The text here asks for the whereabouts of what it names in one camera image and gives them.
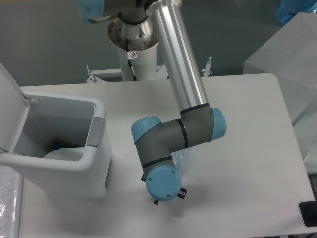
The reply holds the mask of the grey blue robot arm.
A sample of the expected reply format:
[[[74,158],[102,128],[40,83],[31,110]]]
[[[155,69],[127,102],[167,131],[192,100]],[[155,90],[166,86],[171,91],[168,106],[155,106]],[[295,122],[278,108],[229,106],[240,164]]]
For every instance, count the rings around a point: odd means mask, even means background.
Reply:
[[[186,196],[172,158],[174,152],[222,138],[227,124],[211,108],[180,11],[180,0],[80,0],[84,23],[109,21],[108,35],[122,50],[125,79],[138,81],[147,68],[141,52],[160,45],[180,118],[162,122],[151,116],[134,122],[131,132],[143,169],[142,181],[154,203]]]

